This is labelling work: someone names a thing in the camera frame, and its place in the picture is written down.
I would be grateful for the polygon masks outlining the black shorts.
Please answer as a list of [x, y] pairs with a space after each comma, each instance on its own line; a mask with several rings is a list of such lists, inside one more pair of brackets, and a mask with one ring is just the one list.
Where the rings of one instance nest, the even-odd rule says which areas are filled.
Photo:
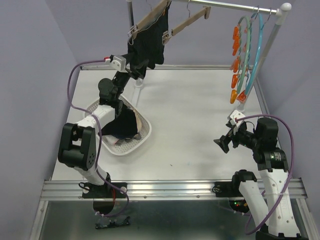
[[154, 69], [156, 64], [164, 63], [164, 49], [162, 44], [163, 33], [169, 29], [169, 9], [167, 7], [164, 16], [154, 23], [147, 30], [137, 34], [135, 40], [129, 40], [127, 43], [127, 53], [129, 54], [129, 64], [131, 61], [136, 63], [142, 62], [145, 59], [149, 60], [149, 69]]
[[138, 134], [137, 119], [134, 111], [124, 106], [120, 115], [101, 129], [103, 136], [129, 139]]

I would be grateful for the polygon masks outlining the wooden clip hanger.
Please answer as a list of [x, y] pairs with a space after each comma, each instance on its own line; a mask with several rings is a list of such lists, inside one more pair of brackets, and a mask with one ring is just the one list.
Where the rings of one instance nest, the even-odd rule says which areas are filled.
[[142, 20], [130, 27], [128, 37], [135, 40], [138, 33], [147, 30], [160, 17], [165, 15], [166, 9], [171, 5], [171, 0], [161, 0]]
[[203, 8], [198, 11], [197, 13], [191, 15], [191, 13], [189, 13], [188, 18], [181, 22], [179, 25], [177, 25], [176, 27], [172, 28], [171, 31], [165, 31], [162, 35], [162, 45], [166, 45], [169, 40], [176, 36], [178, 33], [180, 33], [181, 31], [183, 31], [186, 27], [192, 25], [194, 22], [196, 22], [197, 20], [204, 18], [205, 20], [207, 20], [210, 17], [210, 13], [211, 13], [211, 7], [210, 6], [203, 6]]

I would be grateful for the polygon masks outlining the black underwear beige waistband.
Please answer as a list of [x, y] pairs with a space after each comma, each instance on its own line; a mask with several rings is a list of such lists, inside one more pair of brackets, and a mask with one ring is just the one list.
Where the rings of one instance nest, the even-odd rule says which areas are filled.
[[134, 109], [133, 112], [136, 118], [137, 132], [140, 133], [141, 130], [143, 129], [142, 117], [141, 117], [141, 114], [136, 109]]

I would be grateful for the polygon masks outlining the grey striped underwear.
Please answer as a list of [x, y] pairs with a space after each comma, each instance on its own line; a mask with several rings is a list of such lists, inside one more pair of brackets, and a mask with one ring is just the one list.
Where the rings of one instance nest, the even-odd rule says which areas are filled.
[[120, 146], [124, 143], [130, 143], [132, 142], [133, 140], [137, 140], [137, 141], [140, 141], [142, 139], [142, 137], [139, 135], [139, 134], [136, 134], [135, 136], [133, 137], [127, 137], [127, 138], [123, 138], [123, 139], [118, 139], [116, 142], [115, 142], [115, 145], [116, 146]]

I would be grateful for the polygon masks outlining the blue plastic clip hanger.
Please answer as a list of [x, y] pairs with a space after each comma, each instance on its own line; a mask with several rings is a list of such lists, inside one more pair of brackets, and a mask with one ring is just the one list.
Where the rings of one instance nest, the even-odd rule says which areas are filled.
[[259, 18], [259, 31], [258, 31], [256, 54], [255, 54], [253, 67], [252, 67], [252, 70], [250, 72], [250, 77], [248, 77], [247, 81], [245, 82], [245, 89], [244, 89], [243, 93], [240, 93], [239, 96], [237, 97], [237, 100], [243, 105], [246, 103], [246, 101], [247, 101], [247, 99], [249, 97], [249, 94], [250, 94], [250, 92], [252, 90], [252, 87], [253, 87], [253, 84], [255, 82], [256, 74], [258, 73], [258, 63], [259, 63], [259, 60], [260, 60], [261, 49], [262, 49], [264, 26], [269, 21], [270, 16], [271, 16], [271, 12], [272, 12], [272, 10], [270, 9], [269, 16], [268, 16], [268, 18], [267, 18], [267, 20], [265, 22], [263, 22], [263, 17], [258, 12], [254, 13], [251, 16], [252, 19], [253, 19], [253, 17], [255, 19], [257, 17]]

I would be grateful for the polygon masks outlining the green plastic clip hanger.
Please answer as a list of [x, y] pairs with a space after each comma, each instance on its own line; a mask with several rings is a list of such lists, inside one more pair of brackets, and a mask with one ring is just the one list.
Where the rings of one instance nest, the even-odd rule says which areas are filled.
[[252, 18], [252, 16], [244, 15], [239, 19], [233, 29], [232, 55], [235, 59], [230, 66], [230, 70], [233, 72], [229, 100], [231, 104], [239, 102], [237, 97], [243, 93], [246, 87], [246, 81], [250, 78], [250, 72], [252, 70], [250, 67], [252, 24], [254, 19], [255, 17]]

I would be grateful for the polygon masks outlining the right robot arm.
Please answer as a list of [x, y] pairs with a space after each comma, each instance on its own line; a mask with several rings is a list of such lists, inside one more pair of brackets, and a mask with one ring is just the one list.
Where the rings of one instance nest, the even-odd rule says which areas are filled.
[[242, 113], [231, 114], [226, 124], [229, 132], [214, 142], [225, 153], [229, 152], [230, 143], [234, 148], [252, 150], [264, 191], [260, 191], [255, 174], [245, 169], [236, 171], [226, 185], [216, 184], [212, 190], [217, 196], [244, 198], [244, 204], [234, 203], [231, 207], [238, 212], [250, 211], [255, 228], [246, 230], [246, 235], [254, 234], [257, 240], [303, 240], [288, 190], [293, 162], [288, 162], [286, 153], [277, 146], [277, 120], [258, 115], [252, 132], [248, 131], [246, 120]]

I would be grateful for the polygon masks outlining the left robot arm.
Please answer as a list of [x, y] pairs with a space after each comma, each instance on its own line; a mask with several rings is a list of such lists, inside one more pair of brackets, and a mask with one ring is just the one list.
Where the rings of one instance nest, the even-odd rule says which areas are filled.
[[98, 159], [102, 143], [96, 143], [96, 135], [102, 138], [111, 135], [123, 141], [145, 141], [141, 130], [146, 122], [134, 107], [127, 107], [120, 99], [129, 79], [144, 79], [148, 60], [139, 65], [130, 65], [132, 56], [111, 55], [104, 58], [117, 72], [113, 79], [104, 78], [98, 83], [99, 104], [94, 112], [77, 123], [66, 123], [62, 128], [58, 150], [58, 161], [78, 171], [94, 185], [94, 191], [100, 197], [111, 193], [111, 188], [126, 196], [120, 187], [111, 184], [108, 173], [104, 172]]

